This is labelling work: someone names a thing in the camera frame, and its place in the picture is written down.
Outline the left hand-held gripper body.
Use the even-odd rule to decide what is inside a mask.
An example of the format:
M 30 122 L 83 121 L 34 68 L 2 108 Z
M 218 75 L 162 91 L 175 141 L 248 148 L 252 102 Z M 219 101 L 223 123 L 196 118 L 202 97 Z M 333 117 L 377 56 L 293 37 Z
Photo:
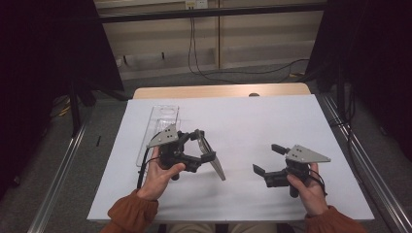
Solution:
M 170 124 L 150 140 L 147 148 L 158 147 L 158 159 L 162 169 L 170 169 L 173 165 L 183 163 L 186 171 L 195 173 L 201 166 L 200 157 L 185 154 L 185 143 L 188 140 L 197 140 L 198 136 L 192 133 L 178 131 L 175 124 Z

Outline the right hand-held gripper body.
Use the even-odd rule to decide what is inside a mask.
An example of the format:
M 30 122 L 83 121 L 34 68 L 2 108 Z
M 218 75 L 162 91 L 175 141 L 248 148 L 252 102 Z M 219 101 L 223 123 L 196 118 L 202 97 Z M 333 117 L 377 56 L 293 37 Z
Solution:
M 309 179 L 315 180 L 315 178 L 310 175 L 310 164 L 327 163 L 330 162 L 331 159 L 301 145 L 295 145 L 289 150 L 290 151 L 284 155 L 286 168 L 277 172 L 265 172 L 264 181 L 267 187 L 288 186 L 290 188 L 290 196 L 297 198 L 299 192 L 290 184 L 287 175 L 292 174 L 298 177 L 303 183 Z M 321 176 L 318 183 L 321 185 L 324 194 L 326 194 L 325 182 Z

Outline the person's right hand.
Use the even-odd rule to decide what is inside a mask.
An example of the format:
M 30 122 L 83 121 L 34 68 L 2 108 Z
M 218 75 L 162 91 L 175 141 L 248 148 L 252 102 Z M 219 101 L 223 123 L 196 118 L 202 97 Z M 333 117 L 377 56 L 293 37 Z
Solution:
M 307 215 L 320 216 L 328 210 L 328 205 L 324 191 L 318 183 L 320 176 L 317 163 L 310 164 L 310 175 L 314 177 L 315 180 L 309 179 L 303 183 L 298 177 L 292 174 L 287 175 L 287 179 L 290 184 L 298 190 L 300 200 Z

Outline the person's left hand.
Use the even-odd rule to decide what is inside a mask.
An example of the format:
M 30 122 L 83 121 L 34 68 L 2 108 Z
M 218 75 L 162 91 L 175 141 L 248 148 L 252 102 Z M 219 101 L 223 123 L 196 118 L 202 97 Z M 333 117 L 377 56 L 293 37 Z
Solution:
M 137 196 L 147 201 L 157 200 L 165 191 L 169 181 L 175 175 L 186 169 L 184 163 L 178 163 L 171 168 L 164 170 L 158 164 L 158 148 L 154 148 L 149 169 L 143 185 L 138 189 Z

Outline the white table mat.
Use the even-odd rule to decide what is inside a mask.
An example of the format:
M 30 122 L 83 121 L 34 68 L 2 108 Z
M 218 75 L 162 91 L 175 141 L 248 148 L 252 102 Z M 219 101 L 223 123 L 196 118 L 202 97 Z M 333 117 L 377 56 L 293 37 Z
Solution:
M 272 151 L 302 145 L 329 157 L 321 165 L 327 201 L 357 220 L 373 214 L 313 95 L 167 99 L 179 107 L 181 130 L 204 131 L 225 177 L 209 164 L 184 172 L 159 199 L 158 222 L 295 221 L 301 202 L 285 187 L 267 187 L 254 166 L 279 171 L 284 156 Z

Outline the clear plastic tray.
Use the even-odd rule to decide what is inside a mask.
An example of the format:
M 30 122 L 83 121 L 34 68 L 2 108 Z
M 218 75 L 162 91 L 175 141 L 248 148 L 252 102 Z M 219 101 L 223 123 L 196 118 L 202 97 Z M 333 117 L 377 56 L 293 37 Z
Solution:
M 141 167 L 146 150 L 171 143 L 177 139 L 180 129 L 180 108 L 173 105 L 153 106 L 148 121 L 143 143 L 136 159 L 136 166 Z

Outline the person's right leg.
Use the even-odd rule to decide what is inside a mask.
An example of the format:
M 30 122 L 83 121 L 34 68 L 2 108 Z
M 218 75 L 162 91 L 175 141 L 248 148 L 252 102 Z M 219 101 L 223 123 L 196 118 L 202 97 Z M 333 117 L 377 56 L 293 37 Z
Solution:
M 233 223 L 228 233 L 277 233 L 276 223 Z

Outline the person's leg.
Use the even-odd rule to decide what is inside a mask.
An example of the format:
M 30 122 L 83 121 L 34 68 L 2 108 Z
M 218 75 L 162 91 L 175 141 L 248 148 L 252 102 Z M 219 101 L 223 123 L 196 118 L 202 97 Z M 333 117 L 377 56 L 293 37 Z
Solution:
M 206 223 L 168 224 L 166 233 L 215 233 L 216 226 Z
M 233 223 L 228 233 L 277 233 L 276 223 Z

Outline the person's left leg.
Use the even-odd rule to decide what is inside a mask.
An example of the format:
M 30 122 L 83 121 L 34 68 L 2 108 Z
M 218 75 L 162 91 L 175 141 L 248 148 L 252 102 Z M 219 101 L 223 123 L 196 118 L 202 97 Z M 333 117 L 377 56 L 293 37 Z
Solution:
M 216 226 L 206 223 L 168 224 L 166 233 L 215 233 Z

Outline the black metal stand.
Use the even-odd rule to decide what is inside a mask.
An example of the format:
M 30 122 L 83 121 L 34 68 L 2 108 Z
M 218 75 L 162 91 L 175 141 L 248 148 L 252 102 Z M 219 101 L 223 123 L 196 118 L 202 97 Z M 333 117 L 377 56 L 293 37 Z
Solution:
M 83 103 L 86 107 L 92 107 L 96 103 L 96 99 L 92 93 L 90 83 L 83 79 L 72 79 L 70 81 L 69 99 L 73 122 L 72 137 L 75 137 L 83 125 L 79 103 Z

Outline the black horizontal bar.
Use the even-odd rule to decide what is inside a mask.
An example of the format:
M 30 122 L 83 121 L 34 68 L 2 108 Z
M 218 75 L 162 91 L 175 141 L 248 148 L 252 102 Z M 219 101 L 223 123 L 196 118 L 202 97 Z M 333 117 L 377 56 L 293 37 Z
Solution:
M 259 7 L 238 7 L 238 8 L 217 8 L 202 10 L 181 10 L 168 12 L 155 12 L 144 14 L 116 14 L 104 15 L 96 19 L 100 23 L 117 23 L 130 21 L 149 21 L 163 19 L 181 19 L 197 17 L 231 17 L 246 15 L 264 15 L 264 14 L 282 14 L 282 13 L 300 13 L 323 11 L 327 3 L 307 3 L 307 4 L 289 4 L 289 5 L 272 5 Z

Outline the black curtain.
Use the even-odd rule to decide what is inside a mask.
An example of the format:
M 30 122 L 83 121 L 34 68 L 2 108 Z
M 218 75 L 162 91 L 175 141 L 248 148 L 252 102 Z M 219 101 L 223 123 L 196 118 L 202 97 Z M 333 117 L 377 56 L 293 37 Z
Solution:
M 0 199 L 51 120 L 53 100 L 123 85 L 94 0 L 0 0 Z
M 326 0 L 307 71 L 343 74 L 412 161 L 412 0 Z

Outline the aluminium rail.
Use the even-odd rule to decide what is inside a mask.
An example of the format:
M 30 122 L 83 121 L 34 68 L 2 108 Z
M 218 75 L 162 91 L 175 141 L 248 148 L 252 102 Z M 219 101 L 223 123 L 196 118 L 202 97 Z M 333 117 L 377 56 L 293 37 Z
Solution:
M 74 157 L 82 142 L 86 131 L 86 124 L 83 124 L 75 136 L 71 139 L 68 149 L 66 150 L 62 161 L 53 177 L 51 186 L 47 192 L 47 195 L 43 199 L 41 206 L 39 207 L 27 233 L 44 233 L 48 225 L 49 219 L 52 215 L 52 211 L 58 199 L 61 188 L 64 185 L 67 174 L 71 168 Z
M 330 96 L 322 96 L 321 99 L 327 106 L 328 112 L 332 115 L 332 120 L 336 121 L 339 132 L 345 138 L 348 155 L 356 170 L 357 179 L 361 179 L 358 167 L 360 165 L 367 176 L 367 180 L 373 186 L 372 190 L 384 205 L 384 209 L 391 217 L 399 233 L 412 233 L 412 220 L 373 164 L 356 133 L 353 131 L 352 125 L 340 118 L 337 112 L 337 104 Z

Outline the white wall outlet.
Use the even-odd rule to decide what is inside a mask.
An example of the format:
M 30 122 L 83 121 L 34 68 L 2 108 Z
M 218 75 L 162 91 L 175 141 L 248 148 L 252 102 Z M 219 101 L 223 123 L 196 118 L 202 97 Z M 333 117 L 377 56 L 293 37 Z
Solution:
M 186 0 L 185 5 L 186 5 L 187 10 L 207 9 L 208 1 L 207 0 Z

